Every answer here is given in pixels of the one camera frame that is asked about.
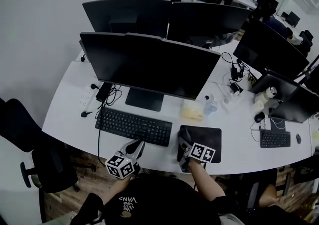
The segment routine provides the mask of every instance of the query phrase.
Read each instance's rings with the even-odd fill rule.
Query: hand
[[[200,165],[200,160],[194,159],[194,158],[189,158],[189,163],[188,163],[189,166],[198,165],[198,164]]]

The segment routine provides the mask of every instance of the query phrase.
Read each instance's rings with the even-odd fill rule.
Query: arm
[[[122,192],[126,189],[129,182],[131,180],[131,176],[128,176],[124,179],[118,179],[111,186],[110,190],[102,197],[103,204],[105,205],[108,201],[110,201],[116,194]]]
[[[198,192],[209,201],[225,196],[223,189],[209,176],[199,161],[190,158],[188,167],[197,185]]]

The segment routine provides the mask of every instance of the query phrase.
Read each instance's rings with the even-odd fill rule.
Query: bottle
[[[267,103],[270,99],[272,99],[277,94],[277,90],[275,87],[268,87],[263,92],[259,93],[255,97],[255,103],[257,101],[261,101],[262,103]]]
[[[206,105],[204,107],[204,114],[210,115],[212,112],[217,111],[218,103],[214,100],[214,96],[211,93],[205,94]]]

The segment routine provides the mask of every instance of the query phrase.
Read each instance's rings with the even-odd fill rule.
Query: monitor stand
[[[125,104],[159,112],[164,94],[130,88]]]

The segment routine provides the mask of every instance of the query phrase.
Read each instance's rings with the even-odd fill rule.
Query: power strip
[[[96,82],[94,84],[98,87],[101,86],[100,82]],[[85,88],[81,94],[81,98],[79,100],[79,106],[81,108],[84,109],[90,104],[92,97],[93,97],[94,93],[96,92],[96,90],[98,90],[98,89],[95,89],[95,90],[91,89],[91,84],[88,84],[87,86],[85,86]]]

